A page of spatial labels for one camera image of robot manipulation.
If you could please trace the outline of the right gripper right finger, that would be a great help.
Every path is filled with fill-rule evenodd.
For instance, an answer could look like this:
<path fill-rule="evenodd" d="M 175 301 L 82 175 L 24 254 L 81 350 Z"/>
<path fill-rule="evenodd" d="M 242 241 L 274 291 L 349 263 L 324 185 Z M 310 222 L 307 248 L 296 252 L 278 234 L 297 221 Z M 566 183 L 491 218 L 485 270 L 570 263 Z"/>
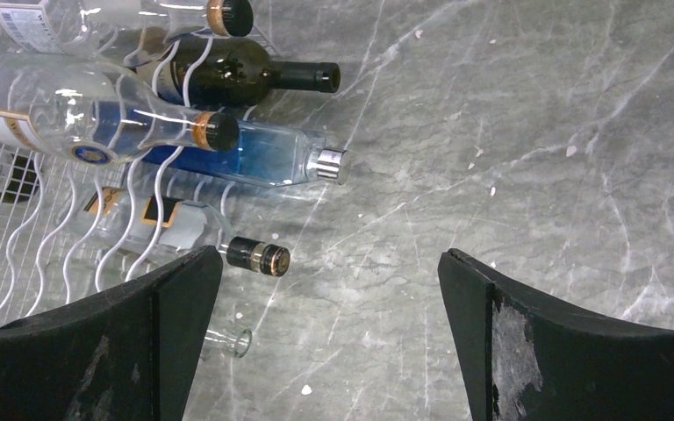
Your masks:
<path fill-rule="evenodd" d="M 674 330 L 586 310 L 458 249 L 438 276 L 475 420 L 674 420 Z"/>

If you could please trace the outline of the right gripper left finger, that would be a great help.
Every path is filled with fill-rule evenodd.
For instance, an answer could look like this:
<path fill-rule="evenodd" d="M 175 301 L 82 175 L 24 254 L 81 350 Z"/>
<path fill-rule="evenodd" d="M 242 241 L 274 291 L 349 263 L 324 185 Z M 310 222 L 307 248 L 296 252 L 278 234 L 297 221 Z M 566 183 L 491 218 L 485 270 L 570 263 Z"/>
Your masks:
<path fill-rule="evenodd" d="M 0 420 L 179 420 L 223 261 L 199 248 L 0 327 Z"/>

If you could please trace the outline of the clear bottle blue emblem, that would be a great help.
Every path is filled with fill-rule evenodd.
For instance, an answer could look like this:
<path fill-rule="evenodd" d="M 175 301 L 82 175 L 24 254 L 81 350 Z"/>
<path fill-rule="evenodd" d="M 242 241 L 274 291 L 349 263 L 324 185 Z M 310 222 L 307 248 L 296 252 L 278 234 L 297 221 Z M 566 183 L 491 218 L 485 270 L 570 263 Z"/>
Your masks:
<path fill-rule="evenodd" d="M 160 99 L 106 61 L 0 52 L 0 142 L 92 165 L 133 161 L 154 146 L 227 151 L 237 120 Z"/>

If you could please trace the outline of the clear bottle cork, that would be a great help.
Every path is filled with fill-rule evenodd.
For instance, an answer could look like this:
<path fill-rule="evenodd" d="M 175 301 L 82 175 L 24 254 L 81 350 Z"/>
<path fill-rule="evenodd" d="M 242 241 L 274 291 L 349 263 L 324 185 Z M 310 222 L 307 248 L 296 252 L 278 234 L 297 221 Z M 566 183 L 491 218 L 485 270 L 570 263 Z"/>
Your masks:
<path fill-rule="evenodd" d="M 0 34 L 43 54 L 155 57 L 186 34 L 244 37 L 253 26 L 248 1 L 0 1 Z"/>

